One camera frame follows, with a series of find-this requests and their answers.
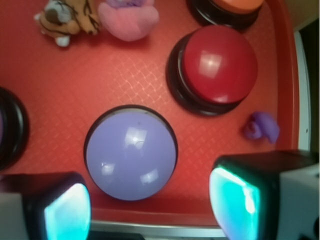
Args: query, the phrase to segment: small purple toy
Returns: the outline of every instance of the small purple toy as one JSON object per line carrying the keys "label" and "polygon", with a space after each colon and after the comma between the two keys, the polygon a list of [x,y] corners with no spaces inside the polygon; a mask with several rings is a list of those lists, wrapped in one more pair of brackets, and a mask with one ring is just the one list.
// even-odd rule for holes
{"label": "small purple toy", "polygon": [[248,139],[267,137],[274,144],[280,133],[280,128],[274,118],[267,112],[256,111],[244,127],[244,135]]}
{"label": "small purple toy", "polygon": [[106,0],[106,3],[111,7],[127,8],[127,7],[141,7],[146,0]]}

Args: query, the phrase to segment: stuffed animal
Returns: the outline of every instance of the stuffed animal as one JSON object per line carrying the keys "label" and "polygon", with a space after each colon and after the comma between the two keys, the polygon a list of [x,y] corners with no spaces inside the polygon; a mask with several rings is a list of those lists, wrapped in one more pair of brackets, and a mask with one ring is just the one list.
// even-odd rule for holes
{"label": "stuffed animal", "polygon": [[96,35],[100,28],[94,0],[49,0],[34,19],[41,32],[54,38],[60,47],[67,47],[70,36],[80,30]]}
{"label": "stuffed animal", "polygon": [[98,6],[101,24],[116,38],[131,42],[147,36],[159,22],[154,0],[106,0]]}

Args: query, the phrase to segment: light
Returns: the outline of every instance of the light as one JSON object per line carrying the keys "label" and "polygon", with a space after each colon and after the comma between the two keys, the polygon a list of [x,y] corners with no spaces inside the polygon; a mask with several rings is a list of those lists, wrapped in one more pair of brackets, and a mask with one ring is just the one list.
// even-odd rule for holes
{"label": "light", "polygon": [[125,148],[129,145],[134,145],[136,149],[140,150],[144,146],[148,131],[143,129],[138,129],[136,127],[128,127],[125,134]]}
{"label": "light", "polygon": [[209,190],[214,216],[228,238],[258,239],[259,189],[225,168],[217,167],[210,175]]}
{"label": "light", "polygon": [[199,73],[208,78],[214,79],[220,69],[222,57],[211,54],[208,51],[201,51]]}
{"label": "light", "polygon": [[85,240],[91,220],[87,188],[76,183],[44,209],[48,240]]}
{"label": "light", "polygon": [[151,172],[140,176],[140,180],[143,185],[150,184],[159,178],[159,173],[157,169],[152,170]]}

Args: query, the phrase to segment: red tray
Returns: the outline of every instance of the red tray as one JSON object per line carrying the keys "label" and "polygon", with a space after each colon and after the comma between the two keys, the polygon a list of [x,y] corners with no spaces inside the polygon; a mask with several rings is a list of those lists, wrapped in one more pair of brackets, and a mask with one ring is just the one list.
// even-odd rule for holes
{"label": "red tray", "polygon": [[[184,0],[156,1],[160,22],[145,39],[128,43],[106,31],[98,36],[79,34],[67,49],[43,36],[33,21],[45,4],[46,0],[0,1],[0,85],[22,100],[30,118],[24,155],[2,173],[81,173],[95,220],[216,226],[208,182],[218,156],[297,148],[297,61],[282,0],[267,0],[257,21],[243,33],[257,55],[258,79],[235,110],[218,117],[184,110],[166,84],[165,67],[173,46],[200,27]],[[91,180],[83,156],[85,137],[96,118],[125,104],[144,105],[162,114],[179,146],[168,184],[136,202],[103,193]],[[242,136],[241,128],[254,111],[277,118],[281,132],[276,145]]]}

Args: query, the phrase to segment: pink plush toy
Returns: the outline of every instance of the pink plush toy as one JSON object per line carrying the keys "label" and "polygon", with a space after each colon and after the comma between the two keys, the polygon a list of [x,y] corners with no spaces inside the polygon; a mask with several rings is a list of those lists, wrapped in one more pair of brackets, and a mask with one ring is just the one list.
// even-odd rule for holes
{"label": "pink plush toy", "polygon": [[106,0],[98,6],[101,24],[116,38],[131,42],[147,36],[159,22],[154,0]]}

